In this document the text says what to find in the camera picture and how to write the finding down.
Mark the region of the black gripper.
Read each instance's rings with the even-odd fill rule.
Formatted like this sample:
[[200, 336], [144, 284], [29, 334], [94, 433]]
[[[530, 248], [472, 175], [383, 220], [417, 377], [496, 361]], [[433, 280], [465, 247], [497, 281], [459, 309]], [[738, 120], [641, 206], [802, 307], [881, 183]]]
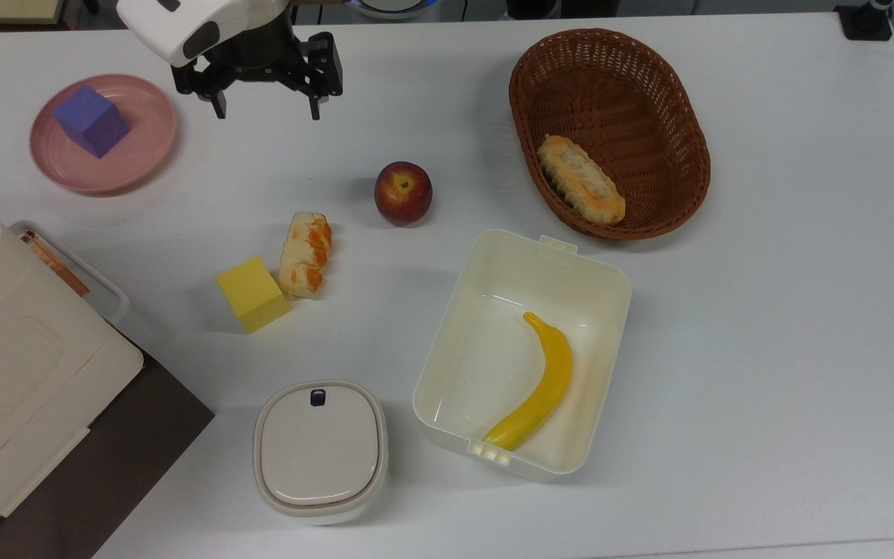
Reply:
[[283, 30], [278, 34], [245, 32], [203, 54], [206, 67], [196, 61], [173, 67], [172, 77], [180, 93], [194, 93], [209, 100], [217, 118], [227, 117], [226, 89], [235, 82], [281, 84], [307, 96], [313, 121], [321, 119], [321, 105], [328, 96], [343, 95], [343, 64], [330, 32], [299, 41]]

